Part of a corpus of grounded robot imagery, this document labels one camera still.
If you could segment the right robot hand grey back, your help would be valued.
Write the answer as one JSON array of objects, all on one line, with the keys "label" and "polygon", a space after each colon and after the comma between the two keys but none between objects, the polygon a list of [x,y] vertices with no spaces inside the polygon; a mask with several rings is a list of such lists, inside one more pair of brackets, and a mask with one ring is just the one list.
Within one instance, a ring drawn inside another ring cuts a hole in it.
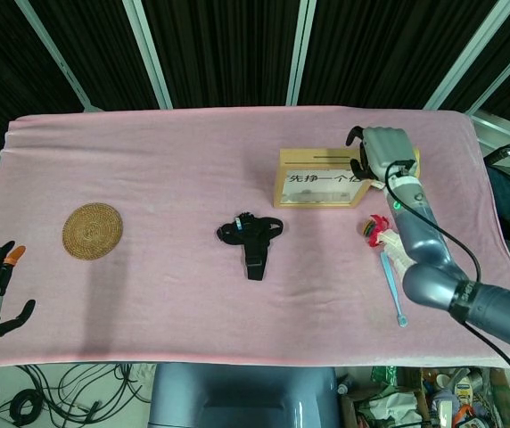
[{"label": "right robot hand grey back", "polygon": [[353,127],[345,145],[359,141],[359,158],[350,161],[350,168],[358,180],[384,183],[394,175],[415,176],[418,160],[407,133],[401,128]]}]

